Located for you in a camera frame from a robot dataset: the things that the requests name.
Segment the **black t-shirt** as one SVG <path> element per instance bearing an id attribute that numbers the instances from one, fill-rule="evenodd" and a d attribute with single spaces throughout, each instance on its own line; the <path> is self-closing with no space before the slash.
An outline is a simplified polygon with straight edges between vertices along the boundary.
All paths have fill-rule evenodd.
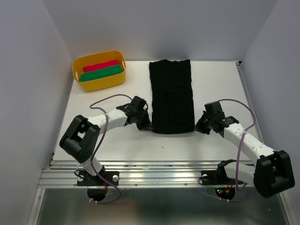
<path id="1" fill-rule="evenodd" d="M 190 60 L 149 63 L 152 126 L 158 134 L 182 134 L 195 127 Z"/>

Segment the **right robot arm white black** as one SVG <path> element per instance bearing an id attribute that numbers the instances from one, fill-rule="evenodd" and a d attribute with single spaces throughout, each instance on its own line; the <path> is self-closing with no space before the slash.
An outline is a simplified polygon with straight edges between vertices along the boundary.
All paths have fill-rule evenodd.
<path id="1" fill-rule="evenodd" d="M 209 134 L 214 131 L 238 147 L 253 166 L 243 165 L 237 159 L 223 160 L 214 171 L 202 171 L 203 185 L 225 185 L 229 180 L 254 186 L 264 198 L 295 186 L 290 156 L 284 150 L 276 151 L 249 134 L 237 119 L 223 112 L 204 112 L 195 126 L 196 131 Z"/>

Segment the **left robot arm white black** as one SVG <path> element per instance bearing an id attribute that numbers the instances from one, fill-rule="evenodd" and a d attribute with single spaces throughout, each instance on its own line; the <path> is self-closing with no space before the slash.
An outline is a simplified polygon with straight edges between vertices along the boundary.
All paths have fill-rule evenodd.
<path id="1" fill-rule="evenodd" d="M 59 146 L 88 173 L 95 185 L 104 181 L 104 166 L 93 156 L 98 137 L 109 130 L 136 124 L 140 131 L 151 127 L 147 103 L 129 103 L 95 117 L 77 115 L 65 131 Z"/>

